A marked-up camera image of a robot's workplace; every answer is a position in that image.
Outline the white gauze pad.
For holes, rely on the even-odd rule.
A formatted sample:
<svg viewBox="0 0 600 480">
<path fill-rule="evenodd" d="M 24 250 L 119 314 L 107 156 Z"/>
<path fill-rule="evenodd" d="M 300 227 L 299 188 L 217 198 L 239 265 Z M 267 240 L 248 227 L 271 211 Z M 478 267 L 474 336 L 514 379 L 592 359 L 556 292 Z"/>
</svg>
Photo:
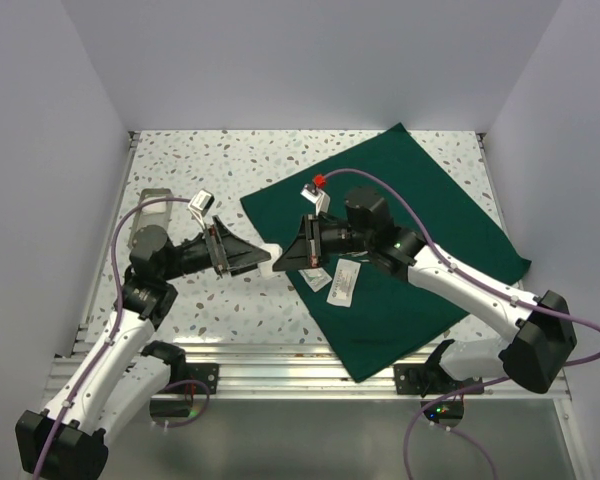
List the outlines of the white gauze pad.
<svg viewBox="0 0 600 480">
<path fill-rule="evenodd" d="M 277 272 L 273 270 L 272 265 L 269 262 L 259 263 L 258 271 L 260 276 L 265 279 L 270 279 L 277 276 Z"/>
<path fill-rule="evenodd" d="M 155 199 L 154 203 L 148 203 L 145 205 L 141 212 L 145 215 L 162 215 L 166 213 L 169 206 L 169 201 L 165 201 L 164 199 Z"/>
<path fill-rule="evenodd" d="M 283 253 L 282 247 L 275 243 L 264 243 L 261 245 L 261 248 L 268 252 L 272 259 L 279 258 Z"/>
</svg>

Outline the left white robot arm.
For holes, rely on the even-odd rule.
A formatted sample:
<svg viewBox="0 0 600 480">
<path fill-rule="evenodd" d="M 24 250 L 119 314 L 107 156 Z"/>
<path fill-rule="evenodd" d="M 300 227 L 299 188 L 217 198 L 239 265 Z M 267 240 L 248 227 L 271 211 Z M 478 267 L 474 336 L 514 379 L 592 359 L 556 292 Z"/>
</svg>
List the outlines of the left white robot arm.
<svg viewBox="0 0 600 480">
<path fill-rule="evenodd" d="M 153 337 L 178 295 L 171 282 L 207 269 L 240 275 L 270 258 L 218 218 L 180 245 L 159 225 L 138 230 L 100 337 L 45 407 L 25 411 L 16 423 L 24 471 L 35 479 L 97 479 L 112 444 L 154 394 L 192 384 L 211 395 L 209 386 L 190 377 L 183 349 Z"/>
</svg>

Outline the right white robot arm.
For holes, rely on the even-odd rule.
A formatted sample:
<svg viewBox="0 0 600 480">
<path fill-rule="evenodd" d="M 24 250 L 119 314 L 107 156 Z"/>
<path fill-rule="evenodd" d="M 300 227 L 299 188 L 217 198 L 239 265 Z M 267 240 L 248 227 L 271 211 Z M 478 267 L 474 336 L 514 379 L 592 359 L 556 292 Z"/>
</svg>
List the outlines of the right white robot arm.
<svg viewBox="0 0 600 480">
<path fill-rule="evenodd" d="M 301 194 L 315 210 L 303 216 L 274 271 L 318 269 L 333 255 L 364 254 L 377 270 L 438 295 L 498 335 L 443 342 L 426 362 L 431 389 L 444 393 L 471 377 L 507 376 L 530 392 L 549 390 L 577 344 L 561 295 L 537 296 L 459 261 L 423 234 L 397 225 L 388 202 L 372 187 L 347 193 L 343 219 L 329 214 L 329 197 L 317 184 L 305 185 Z"/>
</svg>

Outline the green surgical drape cloth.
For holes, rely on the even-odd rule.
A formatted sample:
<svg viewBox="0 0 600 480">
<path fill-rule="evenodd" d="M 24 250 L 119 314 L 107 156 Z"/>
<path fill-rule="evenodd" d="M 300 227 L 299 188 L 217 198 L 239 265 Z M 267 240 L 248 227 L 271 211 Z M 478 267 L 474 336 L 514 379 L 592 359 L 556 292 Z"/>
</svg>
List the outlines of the green surgical drape cloth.
<svg viewBox="0 0 600 480">
<path fill-rule="evenodd" d="M 382 193 L 397 223 L 423 222 L 440 246 L 507 284 L 521 280 L 530 261 L 501 227 L 474 133 L 273 132 L 249 154 L 261 188 L 241 200 L 261 238 L 287 246 L 310 209 L 303 185 L 327 176 L 331 212 L 345 213 L 356 186 Z M 439 337 L 465 312 L 423 289 L 363 263 L 348 307 L 328 303 L 297 272 L 288 274 L 302 302 L 349 376 L 361 382 Z"/>
</svg>

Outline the suture packet green thread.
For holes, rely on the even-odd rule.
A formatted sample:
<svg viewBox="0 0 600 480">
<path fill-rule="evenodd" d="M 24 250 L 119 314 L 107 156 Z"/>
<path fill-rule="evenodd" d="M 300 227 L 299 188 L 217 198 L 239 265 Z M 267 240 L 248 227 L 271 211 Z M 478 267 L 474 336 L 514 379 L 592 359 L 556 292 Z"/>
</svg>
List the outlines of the suture packet green thread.
<svg viewBox="0 0 600 480">
<path fill-rule="evenodd" d="M 322 268 L 301 270 L 300 275 L 313 292 L 320 291 L 332 281 L 329 273 Z"/>
</svg>

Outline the silver tweezers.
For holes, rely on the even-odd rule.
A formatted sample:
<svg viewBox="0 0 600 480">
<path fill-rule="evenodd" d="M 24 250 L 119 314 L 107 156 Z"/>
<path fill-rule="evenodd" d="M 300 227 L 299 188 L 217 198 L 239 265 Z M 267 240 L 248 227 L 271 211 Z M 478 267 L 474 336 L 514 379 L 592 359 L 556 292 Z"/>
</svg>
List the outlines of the silver tweezers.
<svg viewBox="0 0 600 480">
<path fill-rule="evenodd" d="M 356 260 L 356 261 L 365 261 L 367 257 L 366 252 L 350 252 L 342 255 L 342 258 Z"/>
</svg>

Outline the white suture packet printed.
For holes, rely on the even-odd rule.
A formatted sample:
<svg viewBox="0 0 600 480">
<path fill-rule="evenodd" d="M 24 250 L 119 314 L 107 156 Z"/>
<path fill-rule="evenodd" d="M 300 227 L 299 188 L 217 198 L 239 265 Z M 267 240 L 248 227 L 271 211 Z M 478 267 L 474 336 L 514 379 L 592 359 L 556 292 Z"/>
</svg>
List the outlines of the white suture packet printed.
<svg viewBox="0 0 600 480">
<path fill-rule="evenodd" d="M 345 308 L 351 306 L 360 269 L 358 262 L 346 259 L 338 261 L 327 295 L 328 304 Z"/>
</svg>

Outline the metal instrument tray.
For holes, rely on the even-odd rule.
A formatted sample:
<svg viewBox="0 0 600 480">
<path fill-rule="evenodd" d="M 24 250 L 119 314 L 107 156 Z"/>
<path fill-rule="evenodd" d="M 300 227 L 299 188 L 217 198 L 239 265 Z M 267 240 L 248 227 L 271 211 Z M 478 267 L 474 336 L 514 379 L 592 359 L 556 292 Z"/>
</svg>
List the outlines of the metal instrument tray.
<svg viewBox="0 0 600 480">
<path fill-rule="evenodd" d="M 166 198 L 172 197 L 173 192 L 169 188 L 145 188 L 141 191 L 139 204 L 153 200 L 156 200 L 156 203 L 142 207 L 134 213 L 127 242 L 129 248 L 133 246 L 136 233 L 147 226 L 157 225 L 164 230 L 168 229 L 172 204 L 170 201 L 166 201 Z"/>
</svg>

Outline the aluminium rail frame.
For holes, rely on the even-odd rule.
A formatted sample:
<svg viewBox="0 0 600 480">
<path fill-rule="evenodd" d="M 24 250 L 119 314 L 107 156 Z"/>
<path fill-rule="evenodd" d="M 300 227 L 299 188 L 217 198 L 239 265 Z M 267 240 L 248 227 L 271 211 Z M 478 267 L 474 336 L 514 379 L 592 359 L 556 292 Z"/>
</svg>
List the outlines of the aluminium rail frame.
<svg viewBox="0 0 600 480">
<path fill-rule="evenodd" d="M 99 285 L 101 290 L 109 292 L 113 303 L 120 291 L 118 281 L 130 265 L 132 247 L 129 248 L 127 242 L 132 217 L 142 207 L 155 201 L 138 203 L 145 188 L 172 190 L 173 197 L 166 198 L 172 204 L 166 232 L 174 245 L 194 239 L 212 224 L 214 215 L 218 215 L 241 239 L 260 248 L 268 243 L 246 216 L 241 200 L 262 186 L 249 154 L 267 133 L 280 131 L 342 132 L 145 130 L 140 134 L 129 183 L 123 191 L 120 221 L 113 232 L 110 260 Z M 205 216 L 204 229 L 187 210 L 187 204 L 201 189 L 215 196 L 215 202 Z M 391 210 L 390 213 L 397 225 L 407 227 L 397 223 Z M 423 222 L 407 228 L 423 234 L 443 249 Z M 346 258 L 333 255 L 321 267 L 332 280 L 340 259 Z M 351 261 L 361 266 L 363 263 L 371 264 L 368 257 L 365 261 Z M 258 269 L 235 276 L 218 276 L 214 270 L 207 269 L 172 280 L 178 295 L 153 337 L 183 349 L 186 364 L 219 365 L 217 393 L 209 403 L 240 395 L 291 399 L 326 393 L 332 397 L 363 395 L 378 398 L 384 393 L 396 393 L 395 364 L 426 364 L 429 356 L 445 341 L 470 342 L 498 336 L 484 322 L 463 310 L 464 319 L 445 333 L 368 379 L 357 382 L 349 376 L 289 281 L 288 274 L 291 272 L 300 274 L 300 271 L 277 272 L 276 277 L 265 279 Z M 113 310 L 114 306 L 111 311 L 98 310 L 95 313 L 90 327 L 92 339 L 82 351 L 82 361 L 100 337 Z M 76 365 L 74 372 L 82 361 Z M 58 386 L 56 394 L 74 372 Z M 533 393 L 507 376 L 481 378 L 482 381 L 476 385 L 437 398 L 429 397 L 429 401 L 438 403 L 454 394 L 463 394 L 467 399 L 481 399 L 489 387 L 506 381 Z M 40 411 L 49 401 L 34 411 Z"/>
</svg>

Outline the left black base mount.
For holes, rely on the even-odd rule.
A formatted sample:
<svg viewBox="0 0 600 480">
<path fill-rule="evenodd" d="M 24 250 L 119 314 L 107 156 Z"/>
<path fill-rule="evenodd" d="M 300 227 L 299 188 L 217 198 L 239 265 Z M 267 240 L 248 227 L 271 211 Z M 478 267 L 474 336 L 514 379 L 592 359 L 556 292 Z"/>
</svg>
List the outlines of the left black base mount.
<svg viewBox="0 0 600 480">
<path fill-rule="evenodd" d="M 168 386 L 155 394 L 149 414 L 155 420 L 185 421 L 194 419 L 217 393 L 219 365 L 188 363 Z"/>
</svg>

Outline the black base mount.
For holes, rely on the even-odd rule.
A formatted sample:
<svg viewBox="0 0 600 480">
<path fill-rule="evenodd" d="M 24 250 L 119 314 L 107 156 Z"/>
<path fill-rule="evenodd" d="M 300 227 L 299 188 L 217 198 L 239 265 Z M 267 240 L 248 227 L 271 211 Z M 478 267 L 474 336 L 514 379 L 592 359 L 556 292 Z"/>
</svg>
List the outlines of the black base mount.
<svg viewBox="0 0 600 480">
<path fill-rule="evenodd" d="M 217 393 L 219 365 L 188 363 L 168 386 L 155 394 L 149 414 L 155 420 L 185 421 L 194 419 Z"/>
<path fill-rule="evenodd" d="M 422 407 L 429 402 L 429 397 L 437 398 L 482 381 L 481 377 L 453 380 L 438 366 L 425 363 L 397 363 L 393 366 L 393 376 L 396 393 L 420 397 Z M 422 416 L 434 424 L 453 428 L 461 422 L 464 413 L 464 395 L 454 394 L 425 409 Z"/>
</svg>

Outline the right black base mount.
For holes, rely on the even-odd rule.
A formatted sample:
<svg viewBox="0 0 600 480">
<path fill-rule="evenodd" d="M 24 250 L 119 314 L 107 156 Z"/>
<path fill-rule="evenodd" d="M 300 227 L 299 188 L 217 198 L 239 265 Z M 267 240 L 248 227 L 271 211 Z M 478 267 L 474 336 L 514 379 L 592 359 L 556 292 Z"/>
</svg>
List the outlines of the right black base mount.
<svg viewBox="0 0 600 480">
<path fill-rule="evenodd" d="M 425 363 L 397 363 L 393 366 L 393 376 L 396 393 L 420 397 L 422 407 L 429 402 L 429 397 L 437 398 L 482 381 L 481 377 L 453 380 L 438 366 Z M 464 413 L 464 395 L 454 394 L 425 409 L 422 416 L 434 424 L 453 428 L 461 422 Z"/>
</svg>

